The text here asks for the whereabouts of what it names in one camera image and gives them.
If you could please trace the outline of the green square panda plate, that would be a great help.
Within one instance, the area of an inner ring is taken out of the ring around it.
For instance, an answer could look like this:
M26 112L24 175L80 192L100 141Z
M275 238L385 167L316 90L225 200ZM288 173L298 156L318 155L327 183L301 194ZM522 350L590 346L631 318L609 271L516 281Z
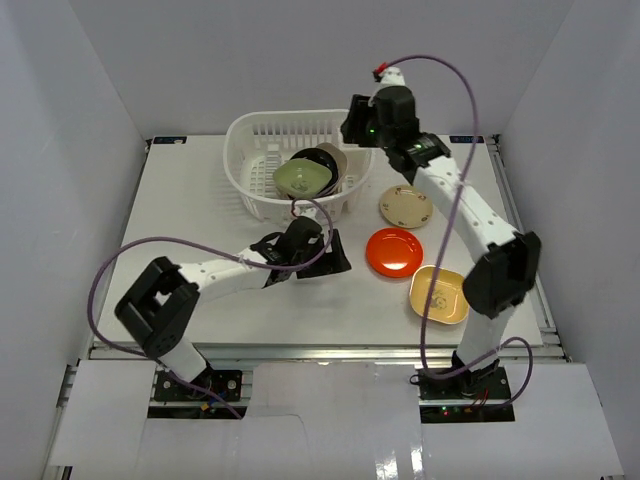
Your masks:
M275 187L282 194L308 199L321 193L332 180L329 168L306 158L285 162L273 173Z

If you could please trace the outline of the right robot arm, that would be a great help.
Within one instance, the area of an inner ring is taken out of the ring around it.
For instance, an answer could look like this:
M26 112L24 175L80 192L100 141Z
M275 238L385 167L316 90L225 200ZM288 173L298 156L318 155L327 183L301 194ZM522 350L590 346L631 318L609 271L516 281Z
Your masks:
M392 169L447 217L445 234L457 234L466 246L474 265L462 285L470 312L461 342L450 368L423 367L418 381L452 385L463 398L477 397L498 368L509 320L534 286L540 238L519 232L465 184L466 172L458 168L447 145L421 131L408 87L353 95L340 131L347 144L381 149Z

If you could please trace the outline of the black round plate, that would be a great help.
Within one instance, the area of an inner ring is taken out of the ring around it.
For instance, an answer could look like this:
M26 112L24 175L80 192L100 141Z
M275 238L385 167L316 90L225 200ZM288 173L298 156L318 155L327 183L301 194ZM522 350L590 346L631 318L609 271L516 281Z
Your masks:
M336 156L325 148L311 147L296 152L291 159L305 159L327 168L331 172L331 178L316 193L317 197L328 195L338 183L340 169Z

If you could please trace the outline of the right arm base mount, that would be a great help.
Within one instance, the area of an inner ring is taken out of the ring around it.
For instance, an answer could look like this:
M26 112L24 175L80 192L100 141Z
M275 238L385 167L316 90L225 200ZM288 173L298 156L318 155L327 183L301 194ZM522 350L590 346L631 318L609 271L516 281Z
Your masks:
M511 389L503 367L471 387L457 379L428 380L421 371L409 379L419 390L420 420L423 425L473 423L512 423L516 420L512 405L499 405L511 398Z

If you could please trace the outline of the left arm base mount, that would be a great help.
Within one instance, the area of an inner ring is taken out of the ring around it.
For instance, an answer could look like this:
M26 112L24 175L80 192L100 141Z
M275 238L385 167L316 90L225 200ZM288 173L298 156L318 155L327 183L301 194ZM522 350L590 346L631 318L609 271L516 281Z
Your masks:
M241 370L217 370L205 388L216 393L227 402L241 398L243 372ZM156 402L211 401L208 394L187 388L167 371L156 375L156 383L151 398Z

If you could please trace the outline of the yellow square panda plate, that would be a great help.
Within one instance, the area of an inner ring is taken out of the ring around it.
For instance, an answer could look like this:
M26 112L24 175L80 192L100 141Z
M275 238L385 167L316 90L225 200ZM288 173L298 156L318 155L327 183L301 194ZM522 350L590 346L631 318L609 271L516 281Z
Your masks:
M424 314L427 294L431 286L434 266L423 266L413 275L409 304L419 316ZM469 314L469 304L463 293L464 276L440 269L430 301L428 319L445 325L463 322Z

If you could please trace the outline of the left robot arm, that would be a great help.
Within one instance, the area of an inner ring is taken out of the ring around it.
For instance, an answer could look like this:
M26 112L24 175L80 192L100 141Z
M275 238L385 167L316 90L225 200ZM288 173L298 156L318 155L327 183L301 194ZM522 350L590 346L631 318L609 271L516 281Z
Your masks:
M339 231L330 238L315 220L299 217L242 250L235 260L175 264L162 256L151 261L115 307L115 316L154 360L177 377L188 398L211 387L213 368L185 332L202 295L217 299L289 280L339 274L351 269Z

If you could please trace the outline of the orange round plate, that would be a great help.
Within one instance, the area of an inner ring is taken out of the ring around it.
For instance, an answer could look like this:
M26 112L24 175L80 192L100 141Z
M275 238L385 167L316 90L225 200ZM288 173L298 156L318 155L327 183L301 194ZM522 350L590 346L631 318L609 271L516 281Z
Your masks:
M365 256L369 266L388 278L407 278L422 265L424 251L420 241L409 231L384 228L368 240Z

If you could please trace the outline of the cream square panda plate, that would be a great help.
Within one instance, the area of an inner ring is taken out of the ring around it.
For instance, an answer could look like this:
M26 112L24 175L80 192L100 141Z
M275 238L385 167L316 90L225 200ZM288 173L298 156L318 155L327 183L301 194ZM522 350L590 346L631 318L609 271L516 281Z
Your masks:
M332 158L335 160L338 168L337 180L332 185L327 186L322 191L322 194L324 196L332 195L341 188L342 181L344 180L348 170L348 164L349 164L348 158L342 150L340 150L337 146L329 142L320 143L317 145L317 148L328 152L332 156Z

